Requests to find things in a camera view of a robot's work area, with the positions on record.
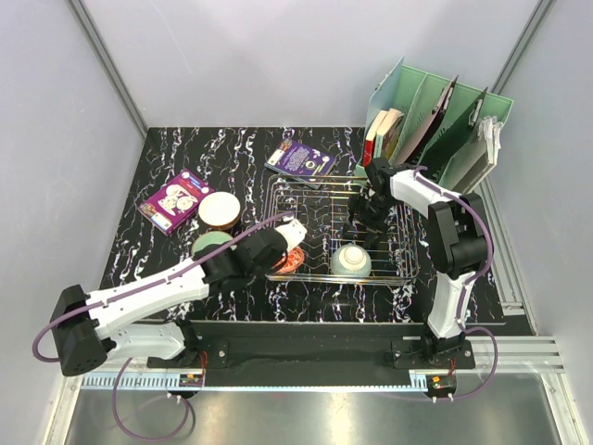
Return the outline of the cream paperback book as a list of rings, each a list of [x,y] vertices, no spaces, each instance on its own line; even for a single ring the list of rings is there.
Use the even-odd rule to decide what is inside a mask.
[[[381,110],[366,137],[374,136],[374,159],[390,159],[393,155],[404,122],[404,113],[395,108]]]

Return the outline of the wire dish rack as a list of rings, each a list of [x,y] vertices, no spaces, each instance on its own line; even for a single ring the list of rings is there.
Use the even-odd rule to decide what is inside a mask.
[[[300,247],[305,259],[291,273],[274,273],[272,281],[399,286],[419,272],[416,245],[416,215],[405,205],[393,207],[385,237],[367,249],[371,271],[367,277],[336,275],[331,270],[334,253],[345,244],[364,246],[369,232],[349,216],[351,197],[368,196],[367,181],[356,176],[322,176],[314,188],[309,182],[276,173],[269,178],[264,215],[290,212],[308,230]]]

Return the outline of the mint green file organizer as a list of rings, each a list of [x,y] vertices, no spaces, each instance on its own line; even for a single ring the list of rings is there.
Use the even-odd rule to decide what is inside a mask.
[[[374,158],[420,164],[442,187],[466,194],[497,167],[513,101],[404,64],[375,87],[356,174]]]

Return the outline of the dark green clipboard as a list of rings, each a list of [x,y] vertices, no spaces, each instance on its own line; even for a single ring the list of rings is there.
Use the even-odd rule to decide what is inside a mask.
[[[478,122],[487,91],[488,89],[485,88],[444,133],[425,150],[420,165],[425,167],[423,174],[426,178],[436,183],[438,174],[468,142]]]

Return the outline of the purple rabbit picture book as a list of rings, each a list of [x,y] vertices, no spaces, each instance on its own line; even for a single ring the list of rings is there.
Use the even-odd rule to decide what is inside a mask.
[[[182,170],[165,183],[138,210],[163,235],[171,235],[198,210],[214,189],[194,173]]]

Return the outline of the pink clipboard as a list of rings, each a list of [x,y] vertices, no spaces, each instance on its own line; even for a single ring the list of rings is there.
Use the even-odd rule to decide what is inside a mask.
[[[457,80],[455,76],[441,82],[431,74],[423,78],[390,159],[393,165],[412,163],[423,153],[447,114]]]

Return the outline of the dark purple paperback book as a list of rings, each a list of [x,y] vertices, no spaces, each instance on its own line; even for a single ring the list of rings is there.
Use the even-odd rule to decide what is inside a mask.
[[[285,138],[271,153],[265,167],[310,188],[321,187],[321,180],[328,176],[336,157],[290,138]]]

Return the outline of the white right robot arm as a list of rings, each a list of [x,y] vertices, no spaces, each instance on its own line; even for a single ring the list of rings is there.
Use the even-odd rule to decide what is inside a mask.
[[[386,238],[391,209],[406,204],[427,221],[429,255],[436,270],[433,308],[426,325],[431,338],[420,346],[423,361],[441,367],[454,348],[449,341],[465,332],[464,313],[473,283],[491,267],[494,247],[482,198],[448,190],[424,175],[425,168],[392,166],[384,158],[365,167],[366,188],[348,201],[349,221],[367,230],[364,247]]]

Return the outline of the pale green upturned bowl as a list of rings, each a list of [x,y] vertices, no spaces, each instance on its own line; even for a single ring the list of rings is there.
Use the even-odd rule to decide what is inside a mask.
[[[346,244],[334,252],[330,268],[338,276],[367,277],[372,271],[372,260],[364,248]]]

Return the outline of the aluminium frame rail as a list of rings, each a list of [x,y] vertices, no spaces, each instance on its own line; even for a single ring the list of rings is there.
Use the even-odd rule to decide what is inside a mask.
[[[111,390],[424,393],[458,397],[461,378],[484,384],[490,373],[560,374],[549,337],[470,337],[461,353],[425,362],[416,337],[214,338],[194,363],[160,359],[106,363],[80,375],[82,388]]]

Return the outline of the red white floral bowl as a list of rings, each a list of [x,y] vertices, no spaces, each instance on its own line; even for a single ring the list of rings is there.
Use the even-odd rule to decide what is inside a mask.
[[[288,252],[285,260],[279,262],[279,266],[275,272],[292,273],[304,264],[305,259],[306,254],[304,250],[301,247],[295,247]]]

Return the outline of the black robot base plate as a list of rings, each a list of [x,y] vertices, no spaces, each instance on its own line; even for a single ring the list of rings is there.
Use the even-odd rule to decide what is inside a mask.
[[[438,350],[422,324],[274,324],[184,322],[196,343],[178,360],[148,358],[157,370],[189,371],[207,355],[210,388],[297,391],[393,391],[412,375],[475,371],[478,349],[493,340],[476,331],[455,349]]]

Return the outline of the orange bowl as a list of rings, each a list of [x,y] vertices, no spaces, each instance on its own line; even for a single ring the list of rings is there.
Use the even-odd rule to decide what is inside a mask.
[[[228,222],[239,219],[241,204],[239,199],[228,192],[214,192],[207,195],[199,205],[198,216],[207,222]]]

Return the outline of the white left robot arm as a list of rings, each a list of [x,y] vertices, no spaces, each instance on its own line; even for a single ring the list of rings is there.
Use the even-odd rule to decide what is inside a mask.
[[[305,239],[296,219],[252,227],[231,241],[208,246],[169,269],[124,286],[89,293],[64,289],[50,322],[64,376],[83,375],[116,358],[157,358],[181,367],[199,358],[196,334],[180,322],[147,324],[156,312],[189,301],[230,294],[273,273]]]

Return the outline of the red spine book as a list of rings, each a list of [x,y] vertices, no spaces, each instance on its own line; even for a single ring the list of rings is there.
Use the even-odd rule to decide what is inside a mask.
[[[363,145],[362,167],[365,168],[374,158],[374,136],[366,137]]]

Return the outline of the teal bird patterned bowl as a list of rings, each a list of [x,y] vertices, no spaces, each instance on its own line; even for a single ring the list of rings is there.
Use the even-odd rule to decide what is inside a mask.
[[[220,246],[231,241],[233,237],[223,231],[210,231],[201,235],[192,245],[191,256],[209,246]]]

